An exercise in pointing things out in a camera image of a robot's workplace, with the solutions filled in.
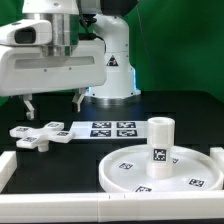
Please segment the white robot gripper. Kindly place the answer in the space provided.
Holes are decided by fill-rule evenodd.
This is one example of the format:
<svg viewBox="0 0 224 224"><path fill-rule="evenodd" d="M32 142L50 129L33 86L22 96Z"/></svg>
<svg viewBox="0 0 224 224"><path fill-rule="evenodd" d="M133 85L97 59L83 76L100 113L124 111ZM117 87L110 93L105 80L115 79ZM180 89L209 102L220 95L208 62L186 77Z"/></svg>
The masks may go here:
<svg viewBox="0 0 224 224"><path fill-rule="evenodd" d="M104 51L100 40L80 41L71 56L62 57L44 57L40 47L0 46L0 96L24 95L26 117L33 120L31 94L77 89L72 103L79 112L85 87L106 81Z"/></svg>

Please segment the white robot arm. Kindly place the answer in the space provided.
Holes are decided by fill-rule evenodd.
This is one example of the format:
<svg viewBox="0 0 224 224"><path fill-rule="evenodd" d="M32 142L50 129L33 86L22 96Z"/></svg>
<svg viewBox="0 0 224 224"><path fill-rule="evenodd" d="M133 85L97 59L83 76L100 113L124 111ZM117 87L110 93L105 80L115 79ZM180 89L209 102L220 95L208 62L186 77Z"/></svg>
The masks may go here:
<svg viewBox="0 0 224 224"><path fill-rule="evenodd" d="M24 0L25 18L0 27L0 96L23 98L73 90L83 99L120 104L140 94L122 17L139 0Z"/></svg>

